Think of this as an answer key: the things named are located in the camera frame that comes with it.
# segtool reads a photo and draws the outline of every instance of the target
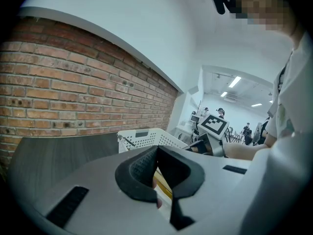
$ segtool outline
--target basket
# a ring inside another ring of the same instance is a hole
[[[117,140],[118,153],[152,145],[168,145],[179,149],[187,146],[159,128],[119,131]]]

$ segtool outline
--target white shirt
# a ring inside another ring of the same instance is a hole
[[[280,73],[274,81],[273,105],[268,112],[272,118],[266,131],[278,139],[313,131],[313,42],[308,32],[286,64],[280,93],[279,77]]]

